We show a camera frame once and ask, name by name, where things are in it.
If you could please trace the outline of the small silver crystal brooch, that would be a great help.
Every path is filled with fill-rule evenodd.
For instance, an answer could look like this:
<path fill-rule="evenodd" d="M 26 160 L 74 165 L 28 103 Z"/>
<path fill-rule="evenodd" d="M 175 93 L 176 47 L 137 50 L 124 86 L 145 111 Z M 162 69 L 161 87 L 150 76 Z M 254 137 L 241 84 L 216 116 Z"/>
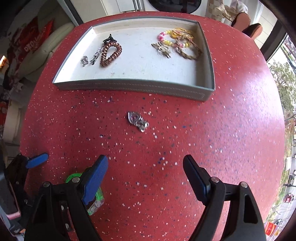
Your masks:
<path fill-rule="evenodd" d="M 88 61 L 88 57 L 87 56 L 83 56 L 80 60 L 81 64 L 83 67 L 85 67 L 86 65 L 88 65 L 89 61 Z"/>

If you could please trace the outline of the silver star hair clip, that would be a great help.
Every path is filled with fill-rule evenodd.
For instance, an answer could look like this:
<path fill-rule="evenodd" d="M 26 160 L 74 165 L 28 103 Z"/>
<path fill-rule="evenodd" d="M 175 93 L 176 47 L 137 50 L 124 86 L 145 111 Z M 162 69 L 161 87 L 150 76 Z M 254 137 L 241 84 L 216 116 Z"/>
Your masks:
<path fill-rule="evenodd" d="M 96 52 L 93 54 L 92 59 L 89 61 L 91 65 L 94 65 L 97 59 L 99 58 L 99 55 L 102 53 L 103 46 L 99 47 Z"/>

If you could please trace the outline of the grey jewelry tray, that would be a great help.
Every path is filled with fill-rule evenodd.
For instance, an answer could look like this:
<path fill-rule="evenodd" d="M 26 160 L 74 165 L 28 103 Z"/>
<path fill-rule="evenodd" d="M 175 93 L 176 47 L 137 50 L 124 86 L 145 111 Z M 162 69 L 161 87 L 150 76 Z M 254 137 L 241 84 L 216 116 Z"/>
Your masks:
<path fill-rule="evenodd" d="M 173 47 L 169 47 L 171 58 L 167 58 L 151 45 L 159 42 L 160 34 L 169 40 L 170 30 L 177 28 L 193 35 L 193 45 L 183 49 L 192 59 L 186 59 Z M 96 61 L 83 67 L 81 58 L 93 57 L 108 37 L 118 41 L 122 53 L 107 66 Z M 206 101 L 215 90 L 215 76 L 198 21 L 137 16 L 89 27 L 61 64 L 53 84 L 63 90 L 138 91 Z"/>

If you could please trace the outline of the silver swirl brooch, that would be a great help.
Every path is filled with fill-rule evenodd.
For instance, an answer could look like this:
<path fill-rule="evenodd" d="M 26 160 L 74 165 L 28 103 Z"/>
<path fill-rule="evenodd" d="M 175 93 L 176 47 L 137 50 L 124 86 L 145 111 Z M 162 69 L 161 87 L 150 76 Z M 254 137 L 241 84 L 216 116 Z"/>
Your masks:
<path fill-rule="evenodd" d="M 144 120 L 140 113 L 129 111 L 127 113 L 127 119 L 130 124 L 136 126 L 142 133 L 149 127 L 149 122 Z"/>

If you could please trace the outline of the cream leather sofa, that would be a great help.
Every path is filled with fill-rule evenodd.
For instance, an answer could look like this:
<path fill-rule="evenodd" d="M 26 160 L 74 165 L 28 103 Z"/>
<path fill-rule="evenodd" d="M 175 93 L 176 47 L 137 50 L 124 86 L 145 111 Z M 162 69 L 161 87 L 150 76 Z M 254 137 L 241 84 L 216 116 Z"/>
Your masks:
<path fill-rule="evenodd" d="M 46 63 L 74 27 L 74 24 L 69 22 L 56 29 L 34 53 L 27 54 L 16 76 L 37 82 Z"/>

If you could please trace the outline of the red cushion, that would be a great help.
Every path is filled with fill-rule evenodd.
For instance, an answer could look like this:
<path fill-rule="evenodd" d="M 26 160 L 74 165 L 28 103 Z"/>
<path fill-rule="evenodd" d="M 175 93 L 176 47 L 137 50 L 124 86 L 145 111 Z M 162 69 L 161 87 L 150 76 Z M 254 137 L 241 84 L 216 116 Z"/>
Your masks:
<path fill-rule="evenodd" d="M 34 17 L 23 28 L 18 28 L 10 40 L 7 50 L 7 59 L 10 65 L 14 64 L 17 71 L 30 52 L 34 53 L 43 42 L 53 33 L 54 19 L 51 19 L 39 30 L 38 17 Z"/>

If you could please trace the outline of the brown round chair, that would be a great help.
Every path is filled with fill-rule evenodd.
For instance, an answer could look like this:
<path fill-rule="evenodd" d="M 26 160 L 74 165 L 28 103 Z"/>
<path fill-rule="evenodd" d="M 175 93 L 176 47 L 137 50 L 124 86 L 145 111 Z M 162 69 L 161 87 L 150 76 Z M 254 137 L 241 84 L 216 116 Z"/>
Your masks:
<path fill-rule="evenodd" d="M 233 20 L 231 27 L 242 32 L 250 25 L 250 17 L 247 13 L 239 13 Z"/>
<path fill-rule="evenodd" d="M 251 39 L 255 40 L 263 31 L 262 25 L 260 23 L 256 23 L 253 25 L 248 26 L 242 32 L 250 37 Z"/>

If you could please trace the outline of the white washing machine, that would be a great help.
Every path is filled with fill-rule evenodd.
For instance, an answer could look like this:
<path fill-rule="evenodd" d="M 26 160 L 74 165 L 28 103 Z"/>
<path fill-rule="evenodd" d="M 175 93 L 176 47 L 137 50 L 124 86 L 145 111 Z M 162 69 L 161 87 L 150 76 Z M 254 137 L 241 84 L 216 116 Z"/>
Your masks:
<path fill-rule="evenodd" d="M 187 13 L 204 16 L 208 1 L 205 0 L 160 0 L 133 1 L 137 11 L 163 11 L 168 13 Z"/>

